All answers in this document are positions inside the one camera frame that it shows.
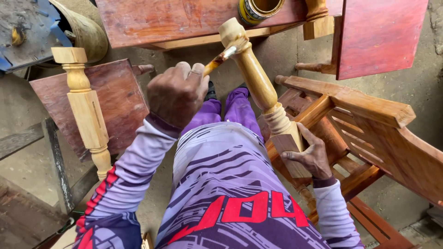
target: concrete floor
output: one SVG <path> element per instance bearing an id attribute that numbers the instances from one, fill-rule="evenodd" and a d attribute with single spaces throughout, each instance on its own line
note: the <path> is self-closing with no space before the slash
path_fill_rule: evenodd
<path id="1" fill-rule="evenodd" d="M 87 16 L 102 26 L 97 9 L 88 0 L 58 1 L 72 11 Z M 439 0 L 430 0 L 430 3 L 424 19 L 414 65 L 411 69 L 343 80 L 337 83 L 358 89 L 371 96 L 410 104 L 415 110 L 417 118 L 408 125 L 408 128 L 426 142 L 443 150 L 442 133 L 440 132 L 440 124 L 443 121 L 441 111 L 443 106 L 443 90 L 441 89 L 443 57 L 438 55 L 435 49 L 435 44 L 437 47 L 441 45 L 443 3 Z M 294 71 L 294 65 L 297 62 L 322 63 L 330 59 L 332 36 L 303 41 L 303 30 L 299 27 L 270 36 L 267 39 L 253 39 L 252 42 L 254 53 L 270 79 L 281 74 L 336 82 L 334 76 L 331 75 Z M 221 44 L 183 48 L 165 53 L 141 48 L 110 49 L 98 64 L 130 58 L 133 65 L 152 64 L 155 66 L 156 72 L 162 73 L 180 61 L 186 61 L 191 65 L 196 62 L 207 63 L 222 50 Z M 46 70 L 41 77 L 61 72 L 63 71 Z M 210 76 L 214 82 L 217 96 L 222 102 L 226 99 L 229 91 L 243 82 L 240 72 L 232 60 L 225 62 Z M 150 80 L 151 75 L 149 74 L 139 77 L 142 89 L 145 89 Z M 3 107 L 0 109 L 0 137 L 21 131 L 48 117 L 47 111 L 25 80 L 14 75 L 7 75 L 0 79 L 0 82 L 0 103 Z M 276 86 L 276 89 L 278 94 L 285 91 L 282 86 Z M 259 110 L 254 104 L 253 108 L 258 115 Z M 91 167 L 91 163 L 79 163 L 60 134 L 59 139 L 69 182 L 73 184 Z M 137 211 L 142 232 L 149 231 L 153 238 L 157 234 L 161 217 L 169 201 L 174 152 L 175 146 L 166 154 L 157 169 L 145 199 Z M 42 140 L 0 161 L 0 175 L 51 205 L 57 202 L 54 179 L 48 167 L 48 154 Z M 283 179 L 282 182 L 299 200 L 290 184 Z M 428 203 L 424 199 L 387 177 L 382 177 L 363 191 L 359 197 L 396 229 L 402 229 L 420 220 L 428 208 Z M 359 224 L 357 227 L 365 244 L 373 241 L 373 238 Z M 434 244 L 439 244 L 439 246 L 427 248 L 442 248 L 441 242 Z"/>

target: varnished wooden board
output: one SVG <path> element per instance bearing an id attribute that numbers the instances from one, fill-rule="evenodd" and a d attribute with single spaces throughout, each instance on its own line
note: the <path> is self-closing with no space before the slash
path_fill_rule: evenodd
<path id="1" fill-rule="evenodd" d="M 97 91 L 101 111 L 108 130 L 108 149 L 112 154 L 125 150 L 134 140 L 135 130 L 149 113 L 143 93 L 128 59 L 85 69 L 91 89 Z M 66 141 L 81 161 L 90 160 L 83 144 L 66 94 L 66 74 L 31 81 L 31 86 Z"/>
<path id="2" fill-rule="evenodd" d="M 327 0 L 330 15 L 340 15 L 343 0 Z M 140 46 L 218 34 L 237 17 L 239 0 L 96 0 L 112 48 Z M 252 28 L 304 22 L 304 0 L 285 0 L 282 9 Z"/>
<path id="3" fill-rule="evenodd" d="M 427 0 L 345 0 L 337 80 L 412 67 Z"/>

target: chair backrest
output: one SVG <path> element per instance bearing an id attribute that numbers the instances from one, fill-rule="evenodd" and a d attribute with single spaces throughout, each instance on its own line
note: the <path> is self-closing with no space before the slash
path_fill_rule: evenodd
<path id="1" fill-rule="evenodd" d="M 416 117 L 410 105 L 295 76 L 277 76 L 276 82 L 313 98 L 329 96 L 336 107 L 327 117 L 352 154 L 434 205 L 443 200 L 443 152 L 405 127 Z"/>

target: right hand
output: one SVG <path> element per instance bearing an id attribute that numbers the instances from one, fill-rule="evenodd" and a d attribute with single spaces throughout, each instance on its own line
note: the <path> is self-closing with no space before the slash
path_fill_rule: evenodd
<path id="1" fill-rule="evenodd" d="M 330 178 L 332 171 L 326 156 L 325 142 L 312 134 L 303 124 L 297 123 L 297 127 L 310 146 L 303 152 L 283 152 L 281 157 L 301 163 L 315 178 Z"/>
<path id="2" fill-rule="evenodd" d="M 208 92 L 209 75 L 203 77 L 205 66 L 179 62 L 157 75 L 147 87 L 151 112 L 168 124 L 185 128 L 203 105 Z"/>

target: wood stain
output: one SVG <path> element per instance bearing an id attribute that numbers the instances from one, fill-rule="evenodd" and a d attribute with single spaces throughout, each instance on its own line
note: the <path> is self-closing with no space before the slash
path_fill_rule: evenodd
<path id="1" fill-rule="evenodd" d="M 238 12 L 244 23 L 257 25 L 277 14 L 283 4 L 284 0 L 240 0 Z"/>

